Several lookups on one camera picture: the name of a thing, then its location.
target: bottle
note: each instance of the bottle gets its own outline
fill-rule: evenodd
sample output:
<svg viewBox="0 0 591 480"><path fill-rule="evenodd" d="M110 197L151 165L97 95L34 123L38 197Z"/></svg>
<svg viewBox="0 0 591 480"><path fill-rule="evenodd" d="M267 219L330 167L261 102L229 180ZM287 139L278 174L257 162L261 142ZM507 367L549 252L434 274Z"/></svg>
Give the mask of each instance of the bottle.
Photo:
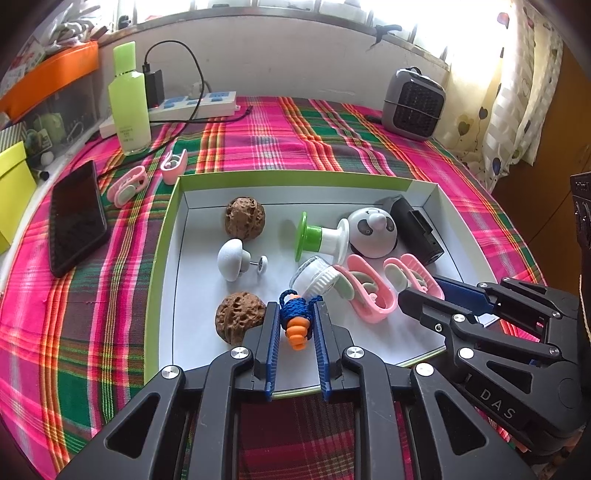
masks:
<svg viewBox="0 0 591 480"><path fill-rule="evenodd" d="M119 143L125 155L140 153L152 143L144 74L135 71L135 42L113 49L115 80L109 101Z"/></svg>

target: curtain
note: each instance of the curtain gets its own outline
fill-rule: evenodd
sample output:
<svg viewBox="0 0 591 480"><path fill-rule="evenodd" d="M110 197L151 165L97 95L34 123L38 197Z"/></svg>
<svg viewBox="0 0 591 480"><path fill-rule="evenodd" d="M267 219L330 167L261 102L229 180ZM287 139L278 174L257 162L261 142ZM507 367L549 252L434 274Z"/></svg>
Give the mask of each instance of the curtain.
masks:
<svg viewBox="0 0 591 480"><path fill-rule="evenodd" d="M525 0L465 5L434 136L491 192L511 165L535 161L563 43Z"/></svg>

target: blue gripper pad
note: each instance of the blue gripper pad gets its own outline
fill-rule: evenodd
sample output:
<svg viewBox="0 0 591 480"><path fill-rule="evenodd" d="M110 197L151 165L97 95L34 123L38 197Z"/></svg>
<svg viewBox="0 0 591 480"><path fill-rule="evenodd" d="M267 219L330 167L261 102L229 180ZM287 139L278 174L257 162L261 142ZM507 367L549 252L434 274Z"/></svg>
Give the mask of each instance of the blue gripper pad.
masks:
<svg viewBox="0 0 591 480"><path fill-rule="evenodd" d="M265 382L265 395L271 399L275 391L275 377L277 376L277 358L279 356L279 339L281 338L281 325L279 322L279 305L275 309L271 337L269 338L269 350L267 351L267 378Z"/></svg>
<svg viewBox="0 0 591 480"><path fill-rule="evenodd" d="M325 401L330 397L330 364L329 356L326 352L326 344L324 342L324 332L317 314L318 307L314 305L314 323L312 331L314 332L314 348L316 350L316 362L318 362L318 378L320 379L320 389Z"/></svg>
<svg viewBox="0 0 591 480"><path fill-rule="evenodd" d="M494 305L488 301L484 293L475 287L470 285L462 287L455 283L445 281L442 278L438 278L437 283L443 290L445 301L471 310L476 316L484 315L485 313L493 313L492 309Z"/></svg>

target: wooden cabinet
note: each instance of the wooden cabinet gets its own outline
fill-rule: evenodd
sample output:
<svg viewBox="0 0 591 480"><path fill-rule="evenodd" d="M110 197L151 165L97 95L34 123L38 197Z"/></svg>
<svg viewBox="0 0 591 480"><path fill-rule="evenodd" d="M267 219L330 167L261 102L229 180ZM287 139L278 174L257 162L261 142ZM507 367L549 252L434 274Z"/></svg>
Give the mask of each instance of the wooden cabinet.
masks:
<svg viewBox="0 0 591 480"><path fill-rule="evenodd" d="M578 293L571 175L591 170L591 80L568 48L534 166L511 167L493 197L530 247L548 285Z"/></svg>

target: white tray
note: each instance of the white tray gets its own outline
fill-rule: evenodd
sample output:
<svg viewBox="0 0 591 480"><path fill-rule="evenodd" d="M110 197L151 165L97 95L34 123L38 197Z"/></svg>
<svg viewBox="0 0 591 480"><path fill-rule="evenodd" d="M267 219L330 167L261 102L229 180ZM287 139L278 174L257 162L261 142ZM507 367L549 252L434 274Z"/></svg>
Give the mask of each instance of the white tray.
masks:
<svg viewBox="0 0 591 480"><path fill-rule="evenodd" d="M367 182L371 176L326 172L293 172L291 175L285 171L252 173L257 176L248 175L247 172L222 174L225 177L204 174L182 177L177 183L163 224L152 275L146 327L146 357L151 358L152 363L146 363L146 380L166 365L175 364L189 370L209 364L216 356L230 349L218 337L214 323L216 309L228 294L248 291L265 303L278 300L279 295L289 288L289 280L298 267L294 260L295 232L304 210L308 213L309 224L335 228L339 219L346 218L350 212L379 204L381 199L388 196L403 194L411 205L422 211L445 250L434 264L429 265L431 273L471 284L495 281L466 224L435 184L374 177L380 179L380 182L376 182L377 189L322 187L306 186L305 182L315 179L317 183L318 179L325 179L327 185L334 185L336 181L344 181L344 177L352 181L361 176ZM218 177L210 177L208 181L208 176L214 175ZM238 181L245 186L212 188L219 184L218 180L224 185L224 179ZM304 185L284 185L289 180ZM384 180L390 181L386 184L390 184L392 190L383 189ZM247 186L253 181L255 184L267 182L269 186ZM283 185L273 186L277 181ZM196 183L201 190L191 189ZM219 248L229 239L223 228L224 209L237 196L253 196L265 207L265 229L257 239L246 242L245 249L255 260L260 255L266 255L269 266L262 277L256 274L256 268L253 267L236 282L228 283L219 274L216 260ZM399 241L389 256L399 257L406 251L405 245ZM300 264L311 255L304 254ZM383 273L384 258L368 262L377 272ZM154 280L160 278L162 286L158 292ZM422 327L400 309L396 309L385 320L370 325L360 320L350 303L341 299L336 292L330 291L324 300L332 322L348 328L357 345L371 350L387 363L412 365L444 349L442 336ZM158 316L154 312L156 303L160 304L157 312L159 321L151 318ZM495 319L484 316L480 321L488 324ZM154 323L160 327L157 364L155 352L148 348L156 343ZM296 352L282 335L275 396L318 389L313 342L309 342L305 350Z"/></svg>

